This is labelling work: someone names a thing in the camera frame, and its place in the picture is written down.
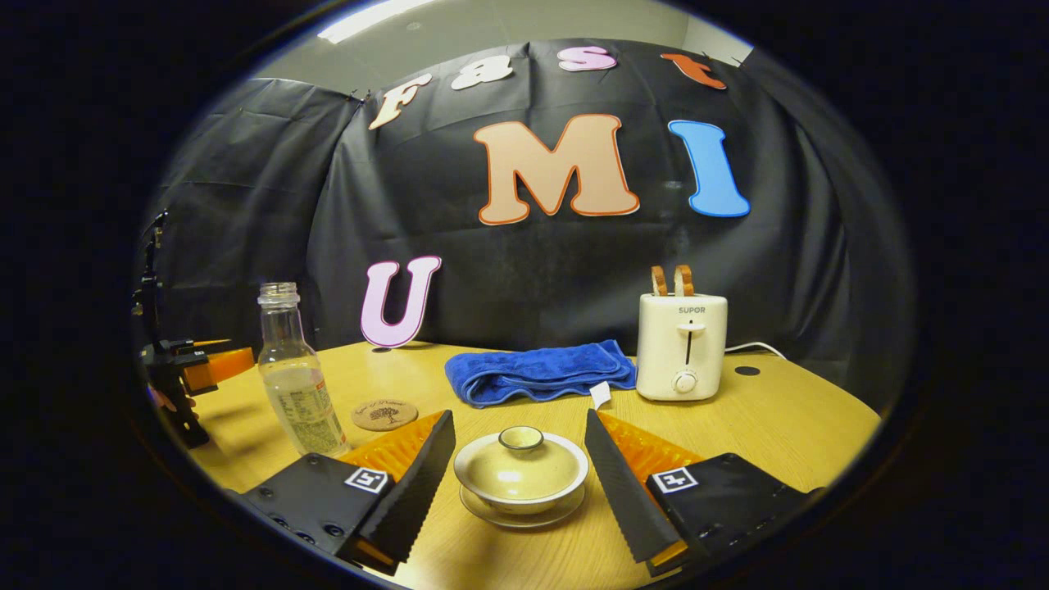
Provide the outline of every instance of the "ceiling light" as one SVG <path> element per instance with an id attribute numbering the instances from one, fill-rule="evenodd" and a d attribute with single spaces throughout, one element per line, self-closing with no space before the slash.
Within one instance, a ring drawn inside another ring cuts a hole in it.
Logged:
<path id="1" fill-rule="evenodd" d="M 325 28 L 317 37 L 331 43 L 344 41 L 362 30 L 433 0 L 386 0 L 359 10 Z"/>

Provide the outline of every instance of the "white toaster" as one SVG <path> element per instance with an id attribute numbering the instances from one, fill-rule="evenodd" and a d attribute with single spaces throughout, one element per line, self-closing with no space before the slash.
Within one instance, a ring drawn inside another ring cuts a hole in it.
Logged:
<path id="1" fill-rule="evenodd" d="M 702 400 L 716 394 L 728 299 L 646 293 L 640 307 L 638 393 L 660 401 Z"/>

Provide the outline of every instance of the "wooden table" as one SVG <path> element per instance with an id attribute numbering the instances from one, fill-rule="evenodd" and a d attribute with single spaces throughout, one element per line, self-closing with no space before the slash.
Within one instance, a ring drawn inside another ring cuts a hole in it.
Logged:
<path id="1" fill-rule="evenodd" d="M 474 409 L 452 393 L 444 365 L 453 355 L 477 350 L 420 342 L 388 352 L 372 349 L 362 342 L 320 353 L 339 421 L 355 446 L 382 433 L 357 427 L 349 413 L 367 400 L 394 398 L 414 404 L 421 417 L 450 408 L 456 451 L 515 424 L 561 435 L 585 449 L 590 397 Z M 761 374 L 735 373 L 742 365 Z M 220 486 L 247 491 L 299 458 L 257 371 L 198 397 L 196 409 L 212 441 L 191 454 Z M 831 483 L 879 420 L 847 392 L 765 353 L 727 355 L 721 388 L 708 400 L 652 402 L 633 391 L 613 391 L 601 412 L 703 457 L 736 452 L 801 491 Z M 408 562 L 393 577 L 378 575 L 409 588 L 471 590 L 636 588 L 652 581 L 644 564 L 630 557 L 593 468 L 584 485 L 586 500 L 564 521 L 541 529 L 504 529 L 467 511 L 449 462 Z"/>

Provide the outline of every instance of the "folded towel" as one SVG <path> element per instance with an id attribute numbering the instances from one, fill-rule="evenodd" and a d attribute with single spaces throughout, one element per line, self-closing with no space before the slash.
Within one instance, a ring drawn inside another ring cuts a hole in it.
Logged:
<path id="1" fill-rule="evenodd" d="M 585 396 L 601 381 L 633 389 L 638 370 L 615 340 L 605 340 L 523 353 L 465 353 L 448 360 L 445 375 L 463 401 L 484 407 L 520 395 L 536 401 Z"/>

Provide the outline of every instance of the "plastic bottle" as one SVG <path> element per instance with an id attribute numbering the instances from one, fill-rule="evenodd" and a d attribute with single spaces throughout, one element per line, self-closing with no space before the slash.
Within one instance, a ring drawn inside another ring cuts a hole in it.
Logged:
<path id="1" fill-rule="evenodd" d="M 338 458 L 352 447 L 336 417 L 317 352 L 302 335 L 299 299 L 294 282 L 267 282 L 259 289 L 259 373 L 270 403 L 299 454 Z"/>

